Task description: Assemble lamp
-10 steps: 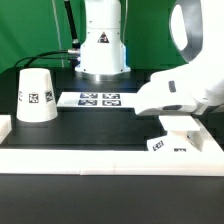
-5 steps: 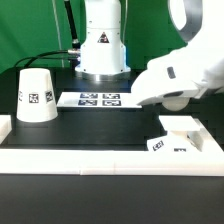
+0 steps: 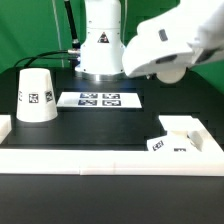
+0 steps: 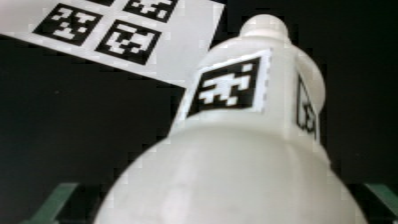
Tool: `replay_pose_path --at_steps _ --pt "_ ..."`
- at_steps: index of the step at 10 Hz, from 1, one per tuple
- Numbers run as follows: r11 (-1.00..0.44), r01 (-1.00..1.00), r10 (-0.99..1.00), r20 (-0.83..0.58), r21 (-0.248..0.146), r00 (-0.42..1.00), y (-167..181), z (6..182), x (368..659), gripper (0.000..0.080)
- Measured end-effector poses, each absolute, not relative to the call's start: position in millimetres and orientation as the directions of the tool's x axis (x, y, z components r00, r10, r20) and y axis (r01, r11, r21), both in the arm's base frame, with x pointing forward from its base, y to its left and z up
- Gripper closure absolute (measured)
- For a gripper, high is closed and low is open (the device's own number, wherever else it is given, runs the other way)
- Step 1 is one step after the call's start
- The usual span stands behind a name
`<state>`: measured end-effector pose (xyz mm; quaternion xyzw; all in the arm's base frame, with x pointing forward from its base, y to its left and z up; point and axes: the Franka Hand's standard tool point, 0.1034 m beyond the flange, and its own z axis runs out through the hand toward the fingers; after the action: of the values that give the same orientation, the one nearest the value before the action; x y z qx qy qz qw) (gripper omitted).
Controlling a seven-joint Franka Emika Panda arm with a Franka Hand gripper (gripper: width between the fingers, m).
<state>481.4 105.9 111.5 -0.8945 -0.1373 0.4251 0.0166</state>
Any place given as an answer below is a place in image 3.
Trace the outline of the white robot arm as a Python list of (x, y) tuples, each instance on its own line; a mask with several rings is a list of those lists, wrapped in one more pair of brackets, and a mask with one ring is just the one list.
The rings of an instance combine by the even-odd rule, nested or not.
[(191, 67), (224, 59), (224, 0), (180, 0), (139, 23), (128, 44), (121, 42), (119, 0), (84, 2), (86, 39), (76, 71), (90, 79), (155, 75), (173, 84)]

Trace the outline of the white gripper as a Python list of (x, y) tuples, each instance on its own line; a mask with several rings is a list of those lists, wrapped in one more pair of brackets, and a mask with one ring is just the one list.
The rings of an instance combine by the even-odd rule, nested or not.
[(134, 78), (177, 67), (187, 69), (194, 55), (193, 34), (180, 9), (141, 22), (122, 57), (125, 74)]

